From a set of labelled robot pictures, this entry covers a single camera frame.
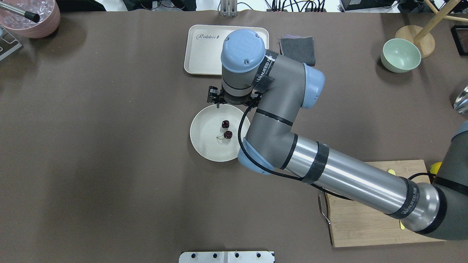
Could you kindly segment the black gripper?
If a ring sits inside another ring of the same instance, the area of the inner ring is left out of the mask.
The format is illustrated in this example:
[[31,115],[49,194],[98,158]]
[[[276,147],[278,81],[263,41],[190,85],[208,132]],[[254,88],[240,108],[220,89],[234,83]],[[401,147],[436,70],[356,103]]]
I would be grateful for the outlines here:
[[262,93],[258,91],[251,92],[244,96],[234,96],[215,86],[210,85],[208,87],[208,95],[206,102],[213,104],[216,108],[220,108],[220,105],[224,104],[224,101],[231,105],[244,105],[244,106],[258,106],[262,99]]

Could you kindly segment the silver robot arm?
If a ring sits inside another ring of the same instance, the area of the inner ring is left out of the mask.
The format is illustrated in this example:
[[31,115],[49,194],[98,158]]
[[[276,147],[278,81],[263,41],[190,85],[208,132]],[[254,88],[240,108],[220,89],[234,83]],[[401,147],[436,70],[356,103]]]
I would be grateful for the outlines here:
[[291,131],[300,108],[317,102],[325,83],[321,71],[266,49],[249,29],[224,39],[220,60],[221,89],[209,87],[207,102],[256,109],[245,136],[244,120],[239,124],[242,165],[341,195],[420,235],[467,239],[467,122],[452,137],[433,183],[416,183]]

